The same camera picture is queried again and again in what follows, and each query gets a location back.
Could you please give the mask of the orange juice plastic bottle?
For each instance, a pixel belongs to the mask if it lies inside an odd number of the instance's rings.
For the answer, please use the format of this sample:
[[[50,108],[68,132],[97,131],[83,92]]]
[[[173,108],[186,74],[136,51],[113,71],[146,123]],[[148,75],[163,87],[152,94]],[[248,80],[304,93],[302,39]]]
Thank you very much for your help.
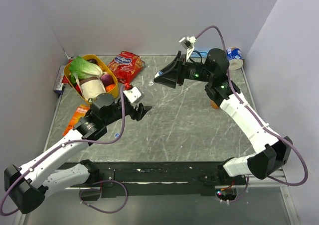
[[[214,101],[210,101],[210,104],[214,109],[219,109],[219,106]]]

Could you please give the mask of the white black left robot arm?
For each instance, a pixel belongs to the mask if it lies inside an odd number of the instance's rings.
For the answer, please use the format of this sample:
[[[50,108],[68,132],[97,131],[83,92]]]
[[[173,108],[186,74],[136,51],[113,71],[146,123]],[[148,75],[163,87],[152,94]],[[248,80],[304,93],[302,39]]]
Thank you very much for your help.
[[[124,129],[126,116],[139,121],[150,109],[143,104],[132,105],[124,92],[120,92],[118,101],[110,94],[99,95],[92,101],[85,116],[51,148],[28,163],[19,167],[11,165],[5,169],[5,197],[10,197],[22,214],[28,214],[47,197],[65,188],[78,184],[98,184],[100,172],[90,160],[59,172],[56,169],[92,144],[101,144],[99,139],[107,133],[108,125],[121,120],[121,129]]]

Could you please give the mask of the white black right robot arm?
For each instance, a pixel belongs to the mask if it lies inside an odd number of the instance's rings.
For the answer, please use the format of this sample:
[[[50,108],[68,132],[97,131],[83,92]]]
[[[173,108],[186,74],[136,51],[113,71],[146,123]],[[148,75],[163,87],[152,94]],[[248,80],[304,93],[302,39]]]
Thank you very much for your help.
[[[209,50],[204,63],[186,62],[180,51],[174,60],[157,72],[154,82],[175,88],[184,80],[205,82],[205,91],[215,104],[226,112],[251,142],[254,153],[230,158],[218,171],[222,184],[230,184],[235,176],[252,174],[263,180],[287,163],[292,141],[280,137],[253,111],[240,89],[228,80],[229,61],[224,50]]]

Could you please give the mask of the green glass bottle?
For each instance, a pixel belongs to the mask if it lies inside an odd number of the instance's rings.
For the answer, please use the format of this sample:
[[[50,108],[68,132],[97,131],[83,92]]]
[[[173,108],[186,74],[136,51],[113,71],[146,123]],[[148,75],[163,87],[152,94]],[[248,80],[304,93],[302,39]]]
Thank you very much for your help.
[[[89,104],[89,106],[90,106],[90,109],[92,110],[92,109],[95,107],[96,99],[94,99],[94,98],[89,98],[87,102],[88,102],[88,104]]]

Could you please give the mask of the orange toy fruit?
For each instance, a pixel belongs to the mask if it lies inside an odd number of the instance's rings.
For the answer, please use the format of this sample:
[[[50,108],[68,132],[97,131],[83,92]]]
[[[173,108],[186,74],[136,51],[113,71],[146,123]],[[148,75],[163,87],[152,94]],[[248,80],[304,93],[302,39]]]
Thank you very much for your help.
[[[105,89],[106,89],[107,92],[109,92],[109,91],[111,91],[112,89],[114,89],[115,86],[116,86],[115,84],[110,84],[110,85],[106,86]]]

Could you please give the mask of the blue tissue pack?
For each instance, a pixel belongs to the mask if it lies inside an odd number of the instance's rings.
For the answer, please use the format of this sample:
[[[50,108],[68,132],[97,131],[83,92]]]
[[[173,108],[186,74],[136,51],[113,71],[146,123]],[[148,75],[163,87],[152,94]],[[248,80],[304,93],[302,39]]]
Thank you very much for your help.
[[[208,55],[207,51],[194,50],[193,53],[191,54],[191,58],[206,58],[207,55]]]

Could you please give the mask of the red snack bag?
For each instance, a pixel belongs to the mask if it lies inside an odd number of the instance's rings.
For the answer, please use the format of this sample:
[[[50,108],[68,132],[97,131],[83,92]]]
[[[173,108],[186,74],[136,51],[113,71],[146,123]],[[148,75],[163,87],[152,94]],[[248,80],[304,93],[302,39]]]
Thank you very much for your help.
[[[144,65],[145,63],[140,56],[132,52],[122,51],[107,65],[107,67],[115,75],[118,82],[130,84],[144,68]]]

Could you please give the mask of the purple toy onion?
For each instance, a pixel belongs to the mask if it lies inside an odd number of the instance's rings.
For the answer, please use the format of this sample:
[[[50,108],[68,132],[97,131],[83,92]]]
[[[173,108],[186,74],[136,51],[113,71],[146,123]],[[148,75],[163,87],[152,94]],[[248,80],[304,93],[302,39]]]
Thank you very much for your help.
[[[113,77],[108,73],[103,74],[100,80],[105,87],[115,83]]]

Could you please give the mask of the cream brown toy mushroom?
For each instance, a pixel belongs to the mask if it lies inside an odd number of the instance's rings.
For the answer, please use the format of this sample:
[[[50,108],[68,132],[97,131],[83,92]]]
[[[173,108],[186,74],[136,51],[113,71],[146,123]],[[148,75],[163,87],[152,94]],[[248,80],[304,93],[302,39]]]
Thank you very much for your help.
[[[96,98],[100,94],[106,93],[104,84],[98,77],[90,77],[79,82],[82,97],[85,100]]]

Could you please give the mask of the orange razor package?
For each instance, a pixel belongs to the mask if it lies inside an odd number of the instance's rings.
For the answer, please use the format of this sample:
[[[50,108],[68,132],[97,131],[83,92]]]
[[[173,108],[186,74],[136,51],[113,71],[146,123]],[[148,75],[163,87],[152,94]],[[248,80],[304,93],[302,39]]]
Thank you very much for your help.
[[[65,136],[73,127],[74,125],[85,116],[86,112],[89,110],[89,107],[86,105],[80,105],[77,107],[75,113],[73,114],[70,122],[68,123],[66,129],[64,130],[62,136]]]

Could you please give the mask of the blue wrapped toilet roll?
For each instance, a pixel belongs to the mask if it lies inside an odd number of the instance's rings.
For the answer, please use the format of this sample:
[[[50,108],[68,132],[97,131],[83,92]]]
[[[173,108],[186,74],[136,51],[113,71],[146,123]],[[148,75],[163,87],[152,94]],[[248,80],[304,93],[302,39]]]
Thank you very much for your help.
[[[243,58],[239,48],[231,47],[226,50],[229,70],[238,70],[243,66]]]

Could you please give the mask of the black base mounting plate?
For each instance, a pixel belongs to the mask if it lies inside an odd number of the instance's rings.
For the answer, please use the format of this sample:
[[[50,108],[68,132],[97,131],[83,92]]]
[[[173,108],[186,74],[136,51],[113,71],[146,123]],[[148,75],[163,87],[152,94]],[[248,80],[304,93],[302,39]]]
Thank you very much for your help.
[[[99,174],[80,188],[102,184],[102,198],[117,196],[215,196],[215,188],[245,185],[242,176],[229,177],[220,162],[96,162]]]

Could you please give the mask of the green toy cabbage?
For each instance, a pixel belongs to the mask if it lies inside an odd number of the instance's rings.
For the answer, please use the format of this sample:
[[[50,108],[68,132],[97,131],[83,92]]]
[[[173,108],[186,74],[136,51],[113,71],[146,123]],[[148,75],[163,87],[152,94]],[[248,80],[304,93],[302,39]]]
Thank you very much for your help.
[[[70,62],[69,71],[70,82],[72,84],[76,84],[75,75],[77,75],[79,81],[90,77],[100,78],[103,75],[103,71],[98,65],[91,63],[82,57],[76,57]]]

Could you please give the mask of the purple white box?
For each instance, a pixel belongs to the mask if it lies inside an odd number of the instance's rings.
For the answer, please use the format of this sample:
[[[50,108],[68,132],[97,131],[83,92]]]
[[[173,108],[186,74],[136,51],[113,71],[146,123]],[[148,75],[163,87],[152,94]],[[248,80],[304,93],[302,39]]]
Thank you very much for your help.
[[[63,84],[64,67],[65,67],[64,65],[60,66],[57,77],[56,77],[56,81],[53,86],[53,91],[58,95],[63,94],[63,91],[64,91],[64,84]]]

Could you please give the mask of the aluminium frame rail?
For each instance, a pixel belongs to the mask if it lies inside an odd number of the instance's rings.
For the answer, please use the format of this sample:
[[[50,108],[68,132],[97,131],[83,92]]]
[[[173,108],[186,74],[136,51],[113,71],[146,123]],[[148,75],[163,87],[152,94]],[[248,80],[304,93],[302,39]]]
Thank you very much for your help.
[[[223,187],[240,187],[245,184],[252,186],[281,186],[270,178],[259,180],[252,175],[222,177],[212,168],[202,169],[194,165],[185,168],[116,168],[116,164],[106,168],[86,168],[82,164],[64,170],[55,170],[48,175],[40,168],[38,172],[33,171],[26,179],[31,180],[32,186],[39,188],[47,186],[51,192],[60,191],[68,187],[93,187],[94,183],[110,180],[128,185],[191,185],[199,184],[221,189]]]

